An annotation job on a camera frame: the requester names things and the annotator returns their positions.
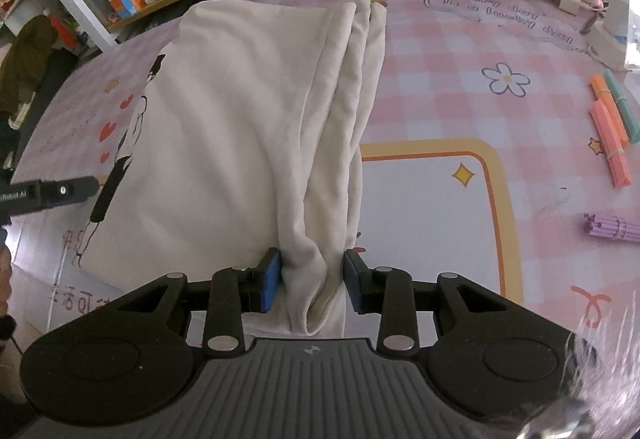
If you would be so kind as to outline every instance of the white cloth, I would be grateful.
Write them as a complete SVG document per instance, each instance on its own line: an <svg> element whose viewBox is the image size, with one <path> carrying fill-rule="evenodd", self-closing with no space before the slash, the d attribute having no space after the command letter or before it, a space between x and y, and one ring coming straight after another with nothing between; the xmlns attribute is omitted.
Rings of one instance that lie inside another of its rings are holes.
<svg viewBox="0 0 640 439"><path fill-rule="evenodd" d="M385 20L370 0L192 7L132 118L126 174L81 267L130 291L172 271L253 267L277 246L284 285L271 313L244 315L245 332L340 337Z"/></svg>

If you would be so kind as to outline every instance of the screw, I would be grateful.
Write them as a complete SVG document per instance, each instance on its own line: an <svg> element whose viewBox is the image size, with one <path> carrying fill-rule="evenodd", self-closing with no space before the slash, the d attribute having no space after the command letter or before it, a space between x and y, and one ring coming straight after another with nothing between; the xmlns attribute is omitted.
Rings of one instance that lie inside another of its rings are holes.
<svg viewBox="0 0 640 439"><path fill-rule="evenodd" d="M212 351L220 351L220 352L232 351L239 344L240 342L238 342L238 340L236 340L233 336L226 336L226 335L214 336L213 338L209 339L209 341L207 342L207 346Z"/></svg>
<svg viewBox="0 0 640 439"><path fill-rule="evenodd" d="M383 345L390 351L408 351L414 348L415 342L409 336L394 334L383 340Z"/></svg>

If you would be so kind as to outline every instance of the red heart print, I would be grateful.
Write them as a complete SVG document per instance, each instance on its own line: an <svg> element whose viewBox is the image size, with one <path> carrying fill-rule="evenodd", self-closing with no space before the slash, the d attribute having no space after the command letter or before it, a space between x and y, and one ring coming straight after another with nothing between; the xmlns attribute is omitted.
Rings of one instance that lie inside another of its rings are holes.
<svg viewBox="0 0 640 439"><path fill-rule="evenodd" d="M131 104L131 101L133 101L133 94L130 95L129 98L125 99L123 102L120 103L120 108L124 110Z"/></svg>
<svg viewBox="0 0 640 439"><path fill-rule="evenodd" d="M112 122L108 122L104 127L102 127L102 130L100 130L100 142L107 139L114 130L116 130L116 124Z"/></svg>

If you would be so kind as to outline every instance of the blue gripper pad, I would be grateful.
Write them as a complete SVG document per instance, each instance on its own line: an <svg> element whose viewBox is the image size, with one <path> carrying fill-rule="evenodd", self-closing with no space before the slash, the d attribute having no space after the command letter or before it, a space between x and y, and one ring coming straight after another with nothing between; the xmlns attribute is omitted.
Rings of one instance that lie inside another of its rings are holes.
<svg viewBox="0 0 640 439"><path fill-rule="evenodd" d="M280 270L282 269L282 256L280 252L274 253L271 262L264 272L264 285L260 292L260 305L262 311L271 311L273 300L276 297L278 284L280 283Z"/></svg>

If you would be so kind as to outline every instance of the rubber band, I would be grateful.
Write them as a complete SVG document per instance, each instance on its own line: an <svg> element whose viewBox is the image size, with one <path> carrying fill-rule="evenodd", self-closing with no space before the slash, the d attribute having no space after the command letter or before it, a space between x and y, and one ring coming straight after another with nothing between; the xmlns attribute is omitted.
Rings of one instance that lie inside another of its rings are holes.
<svg viewBox="0 0 640 439"><path fill-rule="evenodd" d="M613 152L607 154L607 160L611 160L614 155L622 155L625 151L622 148L615 149Z"/></svg>
<svg viewBox="0 0 640 439"><path fill-rule="evenodd" d="M618 223L618 231L613 236L615 241L622 241L626 235L626 220L624 218L617 218L616 222Z"/></svg>

